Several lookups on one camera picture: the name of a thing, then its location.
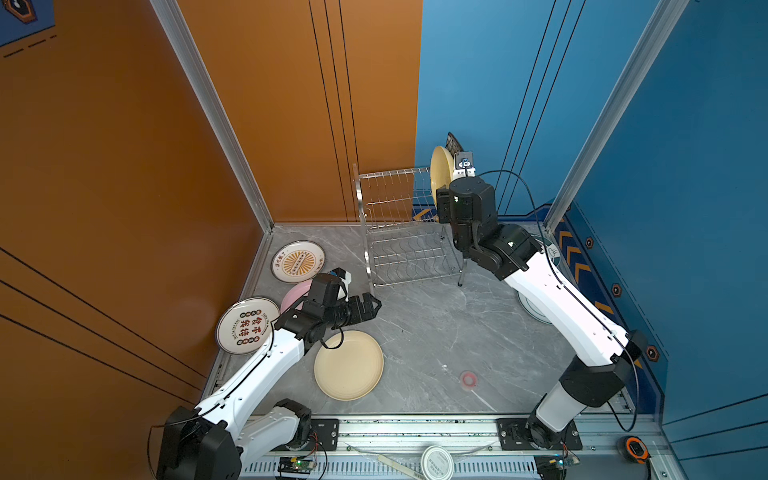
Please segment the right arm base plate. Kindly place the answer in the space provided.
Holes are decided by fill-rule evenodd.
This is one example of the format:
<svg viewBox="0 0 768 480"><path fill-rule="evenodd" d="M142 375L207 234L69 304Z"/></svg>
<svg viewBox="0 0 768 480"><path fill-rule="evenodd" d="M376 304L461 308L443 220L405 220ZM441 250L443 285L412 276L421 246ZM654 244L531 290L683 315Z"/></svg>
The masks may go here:
<svg viewBox="0 0 768 480"><path fill-rule="evenodd" d="M580 433L574 421L561 432L551 431L538 420L500 418L496 420L497 435L504 451L583 449Z"/></svg>

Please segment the green circuit board right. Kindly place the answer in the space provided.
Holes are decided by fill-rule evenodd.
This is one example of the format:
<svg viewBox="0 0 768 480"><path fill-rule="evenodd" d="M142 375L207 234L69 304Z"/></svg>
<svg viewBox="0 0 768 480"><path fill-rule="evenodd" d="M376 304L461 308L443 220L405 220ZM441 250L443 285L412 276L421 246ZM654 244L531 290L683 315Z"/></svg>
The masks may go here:
<svg viewBox="0 0 768 480"><path fill-rule="evenodd" d="M534 461L541 480L565 480L569 469L581 464L576 455L535 456Z"/></svg>

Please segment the yellow round plate with bear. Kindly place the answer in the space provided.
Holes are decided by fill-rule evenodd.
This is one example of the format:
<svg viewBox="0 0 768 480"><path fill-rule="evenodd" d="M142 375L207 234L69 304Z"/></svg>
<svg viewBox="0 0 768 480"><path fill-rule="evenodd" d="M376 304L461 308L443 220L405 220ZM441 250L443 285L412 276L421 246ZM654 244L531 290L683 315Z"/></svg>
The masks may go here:
<svg viewBox="0 0 768 480"><path fill-rule="evenodd" d="M430 164L430 187L434 203L437 203L437 191L447 188L452 182L454 170L454 156L445 147L437 146L433 150Z"/></svg>

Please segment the white plate red characters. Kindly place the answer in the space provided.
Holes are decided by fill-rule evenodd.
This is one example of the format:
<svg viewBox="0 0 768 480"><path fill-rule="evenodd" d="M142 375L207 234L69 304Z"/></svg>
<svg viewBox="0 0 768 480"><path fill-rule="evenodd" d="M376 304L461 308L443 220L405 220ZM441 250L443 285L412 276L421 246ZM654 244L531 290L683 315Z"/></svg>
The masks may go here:
<svg viewBox="0 0 768 480"><path fill-rule="evenodd" d="M233 304L220 318L215 339L221 350L230 355L257 351L272 333L272 322L279 308L266 297L253 297Z"/></svg>

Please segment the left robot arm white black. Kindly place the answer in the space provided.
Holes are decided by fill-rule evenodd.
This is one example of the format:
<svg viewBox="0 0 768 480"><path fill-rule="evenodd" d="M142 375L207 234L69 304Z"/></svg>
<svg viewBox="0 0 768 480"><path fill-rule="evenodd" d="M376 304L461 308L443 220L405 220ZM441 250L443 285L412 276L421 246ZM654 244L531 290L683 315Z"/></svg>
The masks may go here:
<svg viewBox="0 0 768 480"><path fill-rule="evenodd" d="M349 272L316 275L309 290L270 324L266 344L221 388L192 409L179 407L160 425L159 455L148 460L155 479L236 479L242 462L278 447L315 445L310 408L290 399L261 418L252 414L277 381L328 330L344 331L377 317L382 303L369 292L351 296Z"/></svg>

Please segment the green circuit board left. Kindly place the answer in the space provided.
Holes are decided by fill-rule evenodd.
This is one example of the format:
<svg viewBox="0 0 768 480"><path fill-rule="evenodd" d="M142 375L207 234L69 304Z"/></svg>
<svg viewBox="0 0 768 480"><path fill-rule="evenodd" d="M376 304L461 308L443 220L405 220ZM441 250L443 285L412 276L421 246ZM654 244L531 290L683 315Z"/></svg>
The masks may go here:
<svg viewBox="0 0 768 480"><path fill-rule="evenodd" d="M307 457L280 457L276 475L278 479L308 479L316 472L318 463Z"/></svg>

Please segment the wooden stick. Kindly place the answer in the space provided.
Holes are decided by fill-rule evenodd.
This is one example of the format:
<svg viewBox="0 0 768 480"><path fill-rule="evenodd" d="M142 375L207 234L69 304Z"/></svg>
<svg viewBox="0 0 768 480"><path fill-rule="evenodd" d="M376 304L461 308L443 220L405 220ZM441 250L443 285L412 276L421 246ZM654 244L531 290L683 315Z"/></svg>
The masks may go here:
<svg viewBox="0 0 768 480"><path fill-rule="evenodd" d="M401 463L399 463L399 462L397 462L397 461L395 461L395 460L393 460L393 459L391 459L391 458L389 458L389 457L387 457L385 455L378 455L377 456L377 460L380 463L382 463L382 464L384 464L384 465L394 469L395 471L397 471L397 472L407 476L408 478L411 478L413 480L424 480L424 477L420 473L418 473L417 471L415 471L412 468L407 467L407 466L405 466L405 465L403 465L403 464L401 464Z"/></svg>

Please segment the pink round plate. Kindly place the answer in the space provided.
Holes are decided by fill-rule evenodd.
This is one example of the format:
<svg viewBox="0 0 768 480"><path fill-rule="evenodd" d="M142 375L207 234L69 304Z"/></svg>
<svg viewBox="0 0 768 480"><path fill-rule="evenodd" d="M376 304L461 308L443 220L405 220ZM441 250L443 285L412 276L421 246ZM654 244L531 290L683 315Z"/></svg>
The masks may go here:
<svg viewBox="0 0 768 480"><path fill-rule="evenodd" d="M280 305L280 312L283 313L289 310L292 304L309 291L311 284L312 280L305 280L293 286L283 297Z"/></svg>

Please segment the green circuit board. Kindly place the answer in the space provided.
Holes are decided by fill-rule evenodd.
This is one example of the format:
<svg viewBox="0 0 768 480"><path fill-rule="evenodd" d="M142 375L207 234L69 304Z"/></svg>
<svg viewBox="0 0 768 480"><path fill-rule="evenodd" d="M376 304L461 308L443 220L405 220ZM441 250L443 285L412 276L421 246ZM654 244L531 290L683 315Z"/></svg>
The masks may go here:
<svg viewBox="0 0 768 480"><path fill-rule="evenodd" d="M535 456L534 461L541 480L565 480L569 469L581 464L576 455Z"/></svg>
<svg viewBox="0 0 768 480"><path fill-rule="evenodd" d="M280 457L276 475L278 479L308 479L316 472L318 463L307 457Z"/></svg>

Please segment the steel two-tier dish rack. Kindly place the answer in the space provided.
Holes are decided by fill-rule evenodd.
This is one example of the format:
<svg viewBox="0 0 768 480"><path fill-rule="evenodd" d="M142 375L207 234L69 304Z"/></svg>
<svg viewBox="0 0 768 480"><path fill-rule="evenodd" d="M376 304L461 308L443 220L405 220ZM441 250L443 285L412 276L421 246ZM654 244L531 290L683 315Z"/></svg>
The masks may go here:
<svg viewBox="0 0 768 480"><path fill-rule="evenodd" d="M429 168L356 172L354 185L371 288L463 275L450 229L438 221Z"/></svg>

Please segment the orange black tape measure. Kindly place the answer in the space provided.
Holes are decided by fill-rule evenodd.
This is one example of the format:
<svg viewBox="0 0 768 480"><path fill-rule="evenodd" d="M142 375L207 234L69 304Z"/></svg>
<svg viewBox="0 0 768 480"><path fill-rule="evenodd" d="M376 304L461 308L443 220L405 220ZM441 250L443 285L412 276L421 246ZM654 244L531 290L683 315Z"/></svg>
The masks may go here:
<svg viewBox="0 0 768 480"><path fill-rule="evenodd" d="M625 435L617 442L619 454L628 462L646 464L650 458L646 444L637 436Z"/></svg>

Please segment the black floral square plate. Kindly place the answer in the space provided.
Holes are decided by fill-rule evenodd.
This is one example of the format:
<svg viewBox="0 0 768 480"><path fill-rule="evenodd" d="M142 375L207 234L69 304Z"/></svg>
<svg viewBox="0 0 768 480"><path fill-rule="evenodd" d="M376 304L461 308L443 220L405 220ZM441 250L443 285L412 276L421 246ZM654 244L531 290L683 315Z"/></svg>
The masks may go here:
<svg viewBox="0 0 768 480"><path fill-rule="evenodd" d="M452 132L449 132L447 134L445 148L453 157L455 157L457 154L459 154L464 150L463 146L458 141L458 139L453 135Z"/></svg>

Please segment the white plate dark green rim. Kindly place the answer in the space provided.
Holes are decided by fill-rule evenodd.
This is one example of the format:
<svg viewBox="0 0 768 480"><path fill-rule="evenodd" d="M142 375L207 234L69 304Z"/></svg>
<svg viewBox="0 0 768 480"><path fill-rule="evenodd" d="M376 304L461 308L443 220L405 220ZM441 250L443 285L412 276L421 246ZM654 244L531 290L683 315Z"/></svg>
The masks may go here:
<svg viewBox="0 0 768 480"><path fill-rule="evenodd" d="M542 245L546 247L546 254L548 255L552 264L555 267L560 268L560 263L562 262L562 255L557 245L554 242L552 242L550 239L545 237L540 238L539 241Z"/></svg>

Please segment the cream round plate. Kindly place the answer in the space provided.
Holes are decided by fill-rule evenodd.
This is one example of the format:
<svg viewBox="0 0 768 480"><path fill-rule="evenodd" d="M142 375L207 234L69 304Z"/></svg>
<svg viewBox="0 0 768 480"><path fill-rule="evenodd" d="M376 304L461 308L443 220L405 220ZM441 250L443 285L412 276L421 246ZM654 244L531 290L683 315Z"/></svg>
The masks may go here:
<svg viewBox="0 0 768 480"><path fill-rule="evenodd" d="M358 400L374 390L384 372L384 355L379 343L361 331L347 331L321 347L315 359L314 377L320 390L338 401Z"/></svg>

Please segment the aluminium front rail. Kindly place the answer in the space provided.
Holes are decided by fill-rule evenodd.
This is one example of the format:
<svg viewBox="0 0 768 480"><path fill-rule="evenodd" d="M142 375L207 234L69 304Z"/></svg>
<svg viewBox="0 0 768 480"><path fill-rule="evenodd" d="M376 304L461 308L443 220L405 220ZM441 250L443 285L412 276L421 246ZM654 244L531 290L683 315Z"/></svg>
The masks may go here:
<svg viewBox="0 0 768 480"><path fill-rule="evenodd" d="M613 416L592 412L578 416L575 424L583 449L504 451L496 420L520 415L348 415L338 418L337 450L326 452L319 442L309 452L269 452L242 462L237 479L278 479L280 457L307 457L318 463L308 479L411 479L380 463L385 455L421 473L420 459L426 448L437 445L454 458L452 479L540 479L535 456L576 455L581 464L569 469L566 479L683 479L685 473L671 446L649 415ZM646 464L625 460L618 440L637 436L648 447Z"/></svg>

